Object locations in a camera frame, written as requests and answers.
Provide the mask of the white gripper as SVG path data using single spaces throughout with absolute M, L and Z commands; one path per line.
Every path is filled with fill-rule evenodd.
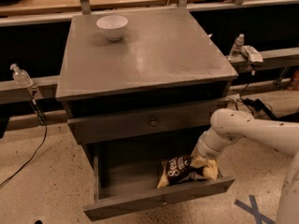
M 228 146 L 233 145 L 239 137 L 218 134 L 213 128 L 209 128 L 199 137 L 195 146 L 195 155 L 192 156 L 191 167 L 203 169 L 204 177 L 216 180 L 218 176 L 218 164 L 215 161 Z

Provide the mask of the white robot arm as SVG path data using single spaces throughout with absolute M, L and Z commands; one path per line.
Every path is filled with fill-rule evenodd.
M 299 224 L 299 124 L 256 119 L 245 111 L 221 108 L 210 118 L 192 152 L 192 166 L 216 160 L 241 137 L 264 144 L 292 157 L 278 205 L 276 224 Z

